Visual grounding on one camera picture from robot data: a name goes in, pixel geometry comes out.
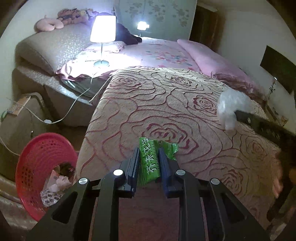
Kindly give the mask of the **pink folded quilt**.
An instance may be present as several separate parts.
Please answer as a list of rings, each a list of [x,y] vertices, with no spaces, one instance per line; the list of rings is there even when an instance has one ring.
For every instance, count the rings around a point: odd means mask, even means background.
[[[264,100],[264,93],[259,85],[224,57],[201,43],[183,39],[178,39],[177,43],[190,54],[203,74],[223,82],[232,89],[244,92],[253,100]]]

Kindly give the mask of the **floral wardrobe door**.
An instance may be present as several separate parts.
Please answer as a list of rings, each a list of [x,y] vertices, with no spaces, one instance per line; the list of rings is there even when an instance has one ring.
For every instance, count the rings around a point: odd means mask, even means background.
[[[114,2],[118,21],[132,34],[170,41],[189,39],[196,6],[196,0]],[[139,31],[139,21],[147,22],[149,29]]]

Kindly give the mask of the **pink plastic mesh basket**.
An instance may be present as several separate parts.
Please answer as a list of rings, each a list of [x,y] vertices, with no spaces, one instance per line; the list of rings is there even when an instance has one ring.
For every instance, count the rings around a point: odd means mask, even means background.
[[[39,221],[47,211],[40,192],[52,170],[62,163],[76,166],[78,155],[71,143],[57,133],[43,133],[22,150],[16,166],[16,191],[27,213]]]

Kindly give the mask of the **small night light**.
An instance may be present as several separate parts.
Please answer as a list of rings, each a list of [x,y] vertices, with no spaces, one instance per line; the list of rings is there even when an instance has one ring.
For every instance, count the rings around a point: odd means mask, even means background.
[[[147,29],[149,29],[149,24],[145,21],[139,21],[137,24],[137,29],[139,31],[146,31]]]

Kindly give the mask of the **dark brown paper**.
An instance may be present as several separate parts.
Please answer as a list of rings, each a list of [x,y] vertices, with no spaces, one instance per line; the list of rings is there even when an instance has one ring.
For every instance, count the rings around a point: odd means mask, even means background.
[[[65,162],[59,165],[59,173],[62,176],[68,177],[69,180],[74,178],[75,167],[71,165],[69,162]]]

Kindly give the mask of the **dark clothing heap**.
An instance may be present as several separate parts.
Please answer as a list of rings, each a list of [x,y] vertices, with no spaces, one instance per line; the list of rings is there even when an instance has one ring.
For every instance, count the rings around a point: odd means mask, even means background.
[[[126,45],[136,45],[142,42],[141,37],[137,37],[129,32],[129,30],[122,24],[118,23],[116,20],[116,39],[115,41],[124,42]]]

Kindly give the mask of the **brown plush toys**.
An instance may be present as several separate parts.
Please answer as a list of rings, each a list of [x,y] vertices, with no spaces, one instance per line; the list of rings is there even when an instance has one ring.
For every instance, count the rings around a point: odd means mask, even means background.
[[[64,25],[88,23],[89,21],[94,20],[98,14],[99,12],[94,11],[93,9],[63,9],[58,13],[57,19]]]

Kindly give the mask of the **brown bedside cabinet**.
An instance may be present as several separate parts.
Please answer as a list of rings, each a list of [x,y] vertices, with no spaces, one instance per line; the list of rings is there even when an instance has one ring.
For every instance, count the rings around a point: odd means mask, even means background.
[[[37,92],[22,95],[30,96],[18,116],[7,111],[1,114],[1,175],[15,180],[19,155],[26,144],[42,133],[58,133],[56,125],[47,125],[44,120],[51,119],[41,94]]]

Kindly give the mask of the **floral pink bed sheet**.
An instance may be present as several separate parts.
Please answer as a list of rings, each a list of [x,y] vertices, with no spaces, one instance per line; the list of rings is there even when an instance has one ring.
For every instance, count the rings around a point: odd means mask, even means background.
[[[201,72],[190,54],[177,42],[143,37],[142,42],[135,45],[126,45],[122,41],[91,44],[66,62],[56,74],[61,79],[77,81],[137,66]]]

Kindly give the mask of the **rose patterned bed blanket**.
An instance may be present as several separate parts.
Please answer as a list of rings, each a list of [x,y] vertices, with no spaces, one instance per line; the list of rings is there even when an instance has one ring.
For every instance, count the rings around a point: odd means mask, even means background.
[[[194,177],[219,179],[258,225],[236,223],[225,231],[241,240],[269,240],[266,214],[272,203],[279,147],[238,123],[227,131],[217,116],[224,83],[191,70],[125,68],[116,71],[86,131],[77,178],[93,181],[133,156],[139,138],[177,143],[179,167]]]

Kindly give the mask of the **clear plastic bag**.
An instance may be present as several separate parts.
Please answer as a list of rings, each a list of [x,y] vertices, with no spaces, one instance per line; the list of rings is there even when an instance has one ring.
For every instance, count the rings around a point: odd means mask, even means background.
[[[217,116],[225,130],[235,129],[237,123],[235,112],[237,110],[246,113],[252,112],[252,100],[243,92],[231,88],[226,89],[221,93],[217,103]]]

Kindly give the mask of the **pink neck pillow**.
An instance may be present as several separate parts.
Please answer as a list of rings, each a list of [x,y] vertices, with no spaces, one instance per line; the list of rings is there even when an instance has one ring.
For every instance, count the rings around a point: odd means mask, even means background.
[[[34,30],[36,32],[50,32],[55,29],[62,29],[64,24],[59,19],[48,18],[44,16],[42,19],[38,20],[34,25]]]

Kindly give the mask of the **white table lamp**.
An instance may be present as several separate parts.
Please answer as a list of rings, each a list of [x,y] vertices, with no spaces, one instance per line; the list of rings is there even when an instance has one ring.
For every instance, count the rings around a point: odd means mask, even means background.
[[[110,43],[116,39],[116,16],[99,15],[95,18],[91,34],[90,42],[100,44],[100,59],[94,63],[94,66],[107,67],[109,62],[103,59],[103,44]]]

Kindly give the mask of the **white tissue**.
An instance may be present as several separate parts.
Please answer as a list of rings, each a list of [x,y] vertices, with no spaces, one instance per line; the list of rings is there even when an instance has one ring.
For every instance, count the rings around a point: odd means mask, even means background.
[[[60,175],[56,180],[56,185],[59,190],[65,190],[72,186],[72,183],[69,181],[67,176]]]

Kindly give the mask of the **green snack packet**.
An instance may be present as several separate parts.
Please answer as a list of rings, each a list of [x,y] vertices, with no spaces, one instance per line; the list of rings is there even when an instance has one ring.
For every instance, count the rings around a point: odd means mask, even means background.
[[[156,181],[161,176],[158,158],[160,148],[164,149],[168,158],[176,160],[175,153],[179,150],[177,143],[150,140],[145,137],[139,138],[140,164],[138,185],[144,186],[152,181]]]

